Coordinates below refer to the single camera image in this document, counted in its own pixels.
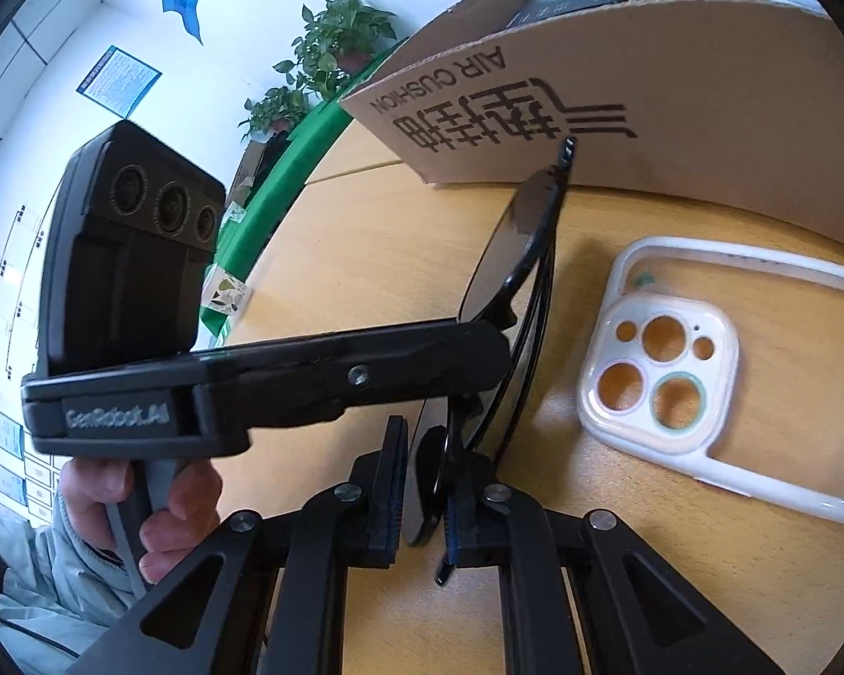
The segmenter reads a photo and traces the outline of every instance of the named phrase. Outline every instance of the black bracket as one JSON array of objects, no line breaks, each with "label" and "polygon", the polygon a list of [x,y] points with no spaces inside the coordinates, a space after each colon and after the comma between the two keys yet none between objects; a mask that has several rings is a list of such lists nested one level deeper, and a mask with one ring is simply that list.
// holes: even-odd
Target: black bracket
[{"label": "black bracket", "polygon": [[358,457],[347,482],[298,512],[234,513],[66,673],[338,674],[347,569],[394,563],[406,471],[407,422],[392,416],[383,447]]},{"label": "black bracket", "polygon": [[506,672],[783,675],[757,645],[609,510],[545,510],[464,453],[445,517],[447,561],[500,567]]}]

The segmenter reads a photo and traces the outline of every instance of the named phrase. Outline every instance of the gray handle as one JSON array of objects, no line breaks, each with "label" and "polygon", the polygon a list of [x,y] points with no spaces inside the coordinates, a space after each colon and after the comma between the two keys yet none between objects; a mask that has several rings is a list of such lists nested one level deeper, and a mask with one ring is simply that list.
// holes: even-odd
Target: gray handle
[{"label": "gray handle", "polygon": [[140,528],[155,510],[167,506],[169,489],[182,466],[182,462],[174,459],[131,462],[135,478],[131,495],[119,504],[106,506],[106,516],[116,541],[116,554],[125,565],[138,599],[151,588],[137,567],[146,553],[140,541]]}]

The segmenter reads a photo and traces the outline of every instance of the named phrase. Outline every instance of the camera lens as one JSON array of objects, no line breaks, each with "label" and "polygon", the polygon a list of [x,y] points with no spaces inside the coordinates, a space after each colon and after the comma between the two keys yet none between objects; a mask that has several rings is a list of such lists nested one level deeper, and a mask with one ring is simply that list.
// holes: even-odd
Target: camera lens
[{"label": "camera lens", "polygon": [[212,231],[216,227],[216,211],[206,206],[197,215],[197,237],[200,241],[209,241],[212,238]]},{"label": "camera lens", "polygon": [[140,208],[146,193],[144,173],[138,167],[126,167],[113,182],[113,205],[122,215],[130,215]]},{"label": "camera lens", "polygon": [[185,225],[188,217],[188,194],[181,185],[174,182],[163,188],[156,203],[156,222],[161,230],[175,233]]}]

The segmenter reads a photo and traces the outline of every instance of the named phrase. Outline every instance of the round hole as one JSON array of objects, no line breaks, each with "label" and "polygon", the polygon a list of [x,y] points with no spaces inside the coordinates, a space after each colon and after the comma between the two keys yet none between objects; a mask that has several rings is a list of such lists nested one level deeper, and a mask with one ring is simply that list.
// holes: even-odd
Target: round hole
[{"label": "round hole", "polygon": [[698,360],[709,360],[716,351],[716,346],[708,337],[698,337],[694,341],[694,354]]},{"label": "round hole", "polygon": [[668,315],[650,320],[641,339],[644,351],[656,362],[673,361],[685,349],[685,329],[679,320]]},{"label": "round hole", "polygon": [[188,194],[174,182],[163,188],[156,202],[156,222],[165,233],[177,233],[188,217]]},{"label": "round hole", "polygon": [[638,328],[634,322],[625,321],[616,328],[616,337],[623,343],[630,343],[638,334]]},{"label": "round hole", "polygon": [[677,375],[662,380],[653,392],[653,417],[668,429],[680,431],[698,420],[703,404],[697,383]]},{"label": "round hole", "polygon": [[603,371],[596,385],[600,402],[613,411],[627,411],[644,394],[644,380],[640,371],[628,362],[617,362]]},{"label": "round hole", "polygon": [[115,209],[122,215],[131,215],[144,202],[146,178],[140,167],[126,167],[113,182],[110,197]]},{"label": "round hole", "polygon": [[216,227],[216,211],[206,206],[197,215],[197,237],[200,241],[209,241]]}]

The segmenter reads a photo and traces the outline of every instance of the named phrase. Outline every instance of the white phone case frame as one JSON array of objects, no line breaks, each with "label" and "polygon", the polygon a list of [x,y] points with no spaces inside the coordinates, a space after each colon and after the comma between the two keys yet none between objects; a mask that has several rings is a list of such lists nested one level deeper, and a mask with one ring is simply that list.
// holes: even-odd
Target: white phone case frame
[{"label": "white phone case frame", "polygon": [[[607,292],[600,307],[601,320],[614,304],[623,299],[626,277],[635,263],[650,258],[678,258],[734,266],[753,272],[811,281],[813,284],[844,291],[844,266],[837,263],[756,246],[704,241],[696,238],[684,239],[675,236],[648,236],[628,245],[614,261]],[[844,523],[844,499],[711,458],[708,455],[709,448],[716,441],[716,437],[724,431],[724,424],[716,425],[717,428],[710,434],[701,435],[702,438],[697,447],[683,453],[669,453],[614,433],[612,426],[607,424],[605,415],[596,413],[593,405],[596,384],[593,368],[605,362],[605,359],[594,356],[595,351],[596,334],[591,338],[582,367],[578,383],[577,406],[581,425],[601,442],[649,462],[685,473],[700,482],[707,482],[746,497],[766,500],[819,518]]]}]

